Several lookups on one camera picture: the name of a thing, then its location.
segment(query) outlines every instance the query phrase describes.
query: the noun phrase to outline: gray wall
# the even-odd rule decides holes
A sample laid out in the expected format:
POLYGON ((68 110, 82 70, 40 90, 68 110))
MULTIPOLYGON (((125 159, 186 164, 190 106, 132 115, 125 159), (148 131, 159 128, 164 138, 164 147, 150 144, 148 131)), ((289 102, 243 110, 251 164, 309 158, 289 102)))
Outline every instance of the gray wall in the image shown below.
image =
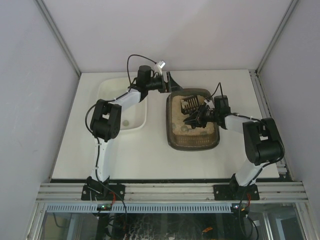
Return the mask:
POLYGON ((302 0, 261 79, 296 180, 320 220, 320 1, 302 0))
POLYGON ((1 1, 0 56, 0 238, 20 240, 78 83, 32 0, 1 1))

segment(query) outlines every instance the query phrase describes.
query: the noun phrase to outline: orange component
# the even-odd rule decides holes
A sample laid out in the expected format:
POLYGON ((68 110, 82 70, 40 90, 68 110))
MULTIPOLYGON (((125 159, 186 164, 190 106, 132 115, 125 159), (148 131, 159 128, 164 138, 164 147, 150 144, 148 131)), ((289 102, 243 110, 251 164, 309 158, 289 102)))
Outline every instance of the orange component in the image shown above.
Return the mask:
POLYGON ((209 232, 210 230, 212 230, 213 228, 212 227, 207 227, 205 230, 203 230, 202 232, 203 233, 206 233, 206 232, 209 232))

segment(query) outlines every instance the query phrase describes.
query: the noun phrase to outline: black mounting bracket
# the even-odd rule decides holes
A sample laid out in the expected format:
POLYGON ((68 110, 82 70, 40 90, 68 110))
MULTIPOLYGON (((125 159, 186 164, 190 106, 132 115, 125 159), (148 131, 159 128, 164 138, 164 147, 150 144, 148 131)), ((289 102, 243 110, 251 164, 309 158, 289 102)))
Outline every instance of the black mounting bracket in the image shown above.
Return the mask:
POLYGON ((232 201, 232 200, 248 200, 247 194, 251 195, 251 200, 260 200, 258 187, 255 184, 250 186, 240 186, 237 192, 232 191, 229 184, 213 185, 213 193, 215 201, 232 201))
POLYGON ((122 200, 125 198, 126 194, 126 186, 122 184, 110 184, 108 181, 103 183, 106 187, 103 187, 101 183, 93 180, 91 177, 88 177, 86 180, 86 184, 82 188, 81 200, 82 201, 112 201, 114 195, 111 192, 115 193, 116 201, 120 200, 119 196, 121 196, 122 200))

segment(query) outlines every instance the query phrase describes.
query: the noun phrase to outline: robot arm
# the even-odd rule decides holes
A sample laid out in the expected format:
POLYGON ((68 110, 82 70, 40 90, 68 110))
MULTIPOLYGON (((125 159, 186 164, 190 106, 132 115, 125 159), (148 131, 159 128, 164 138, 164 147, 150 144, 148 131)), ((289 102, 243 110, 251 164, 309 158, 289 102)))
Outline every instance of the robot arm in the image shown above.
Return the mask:
POLYGON ((206 103, 184 120, 184 123, 192 128, 205 128, 208 122, 243 134, 247 160, 231 178, 230 187, 233 192, 253 185, 263 168, 284 157, 285 149, 275 121, 272 118, 259 120, 231 113, 225 95, 214 97, 214 102, 206 100, 206 103))
POLYGON ((127 91, 113 100, 99 99, 95 106, 90 130, 95 137, 95 159, 90 177, 86 183, 88 187, 98 193, 104 189, 99 182, 105 183, 110 177, 110 152, 120 131, 121 113, 131 106, 138 104, 148 95, 151 90, 158 90, 160 93, 170 93, 181 90, 171 77, 170 72, 166 73, 165 81, 162 71, 164 62, 160 61, 154 67, 157 74, 152 74, 150 66, 139 67, 134 84, 130 85, 127 91))

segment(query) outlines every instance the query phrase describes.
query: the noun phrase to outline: white connector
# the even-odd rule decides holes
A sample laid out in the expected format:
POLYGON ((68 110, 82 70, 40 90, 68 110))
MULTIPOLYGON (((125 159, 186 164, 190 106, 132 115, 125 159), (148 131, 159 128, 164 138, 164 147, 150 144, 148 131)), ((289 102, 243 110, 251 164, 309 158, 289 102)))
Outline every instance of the white connector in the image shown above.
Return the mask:
POLYGON ((154 70, 156 72, 158 72, 160 75, 162 75, 162 69, 164 68, 164 66, 166 65, 165 61, 161 60, 159 62, 157 62, 155 65, 154 65, 154 70))
POLYGON ((213 102, 212 100, 207 100, 207 99, 205 99, 204 102, 205 102, 206 106, 207 106, 209 109, 214 109, 214 108, 215 108, 215 104, 214 104, 214 102, 213 102))

